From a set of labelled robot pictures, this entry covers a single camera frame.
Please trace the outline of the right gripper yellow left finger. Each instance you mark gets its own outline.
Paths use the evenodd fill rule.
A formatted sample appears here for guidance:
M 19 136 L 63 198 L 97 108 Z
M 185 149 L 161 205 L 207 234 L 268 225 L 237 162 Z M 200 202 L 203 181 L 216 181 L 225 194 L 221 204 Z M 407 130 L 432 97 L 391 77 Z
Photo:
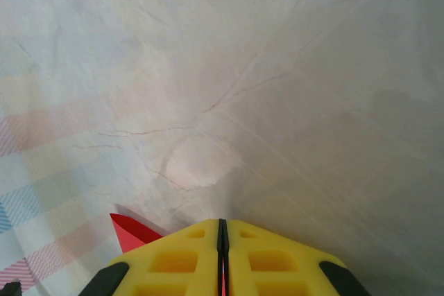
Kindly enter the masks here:
M 205 220 L 121 254 L 78 296 L 223 296 L 223 221 Z

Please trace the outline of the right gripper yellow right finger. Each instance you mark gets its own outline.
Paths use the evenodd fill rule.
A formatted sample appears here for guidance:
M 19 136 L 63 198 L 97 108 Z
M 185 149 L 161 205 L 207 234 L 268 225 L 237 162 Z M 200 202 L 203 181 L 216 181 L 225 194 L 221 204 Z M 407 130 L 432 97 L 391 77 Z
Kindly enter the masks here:
M 344 262 L 240 220 L 221 221 L 221 296 L 370 296 Z

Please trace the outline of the red cloth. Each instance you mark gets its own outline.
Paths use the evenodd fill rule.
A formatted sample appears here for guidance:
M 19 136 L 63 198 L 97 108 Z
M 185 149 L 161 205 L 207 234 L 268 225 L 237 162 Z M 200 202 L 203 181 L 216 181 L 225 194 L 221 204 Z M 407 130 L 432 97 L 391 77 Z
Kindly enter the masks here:
M 168 236 L 161 235 L 153 228 L 147 227 L 139 221 L 127 216 L 112 214 L 111 219 L 122 249 L 122 254 L 159 238 Z

